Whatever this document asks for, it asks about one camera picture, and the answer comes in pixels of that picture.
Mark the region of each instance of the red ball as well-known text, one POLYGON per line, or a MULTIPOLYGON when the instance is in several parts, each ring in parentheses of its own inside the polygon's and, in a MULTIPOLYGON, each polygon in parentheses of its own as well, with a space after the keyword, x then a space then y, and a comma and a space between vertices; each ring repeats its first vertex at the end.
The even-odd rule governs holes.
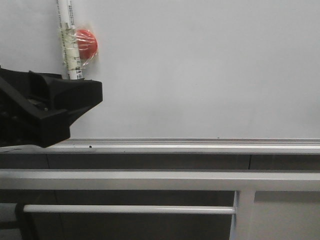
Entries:
POLYGON ((79 29, 75 35, 79 45, 80 58, 85 61, 91 59, 98 51, 95 35, 87 29, 79 29))

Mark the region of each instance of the white tube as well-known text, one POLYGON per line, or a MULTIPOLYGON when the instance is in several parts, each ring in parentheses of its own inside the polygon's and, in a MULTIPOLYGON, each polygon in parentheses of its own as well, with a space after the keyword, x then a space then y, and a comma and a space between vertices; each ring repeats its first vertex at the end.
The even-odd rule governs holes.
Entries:
POLYGON ((154 206, 154 205, 25 205, 25 213, 97 214, 236 214, 230 206, 154 206))
POLYGON ((62 54, 69 79, 82 79, 79 46, 71 0, 56 0, 62 40, 62 54))

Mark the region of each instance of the white backdrop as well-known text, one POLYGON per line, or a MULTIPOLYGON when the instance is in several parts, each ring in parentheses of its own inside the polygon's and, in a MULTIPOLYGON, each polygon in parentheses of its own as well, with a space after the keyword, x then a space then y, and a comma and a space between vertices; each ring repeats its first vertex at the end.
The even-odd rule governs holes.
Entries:
MULTIPOLYGON (((104 101, 72 138, 320 138, 319 0, 73 0, 104 101)), ((0 64, 63 73, 55 0, 2 0, 0 64)))

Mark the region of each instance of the aluminum rail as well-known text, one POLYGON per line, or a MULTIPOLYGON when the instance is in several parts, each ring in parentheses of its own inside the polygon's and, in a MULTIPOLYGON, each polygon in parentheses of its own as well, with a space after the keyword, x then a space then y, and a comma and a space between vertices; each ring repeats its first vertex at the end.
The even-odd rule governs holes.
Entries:
POLYGON ((0 169, 0 189, 320 191, 320 173, 0 169))
POLYGON ((6 154, 54 153, 213 153, 213 154, 320 154, 320 139, 223 138, 111 138, 69 139, 49 148, 13 146, 6 154))
POLYGON ((25 205, 25 213, 98 213, 98 214, 236 214, 228 206, 155 206, 155 205, 25 205))

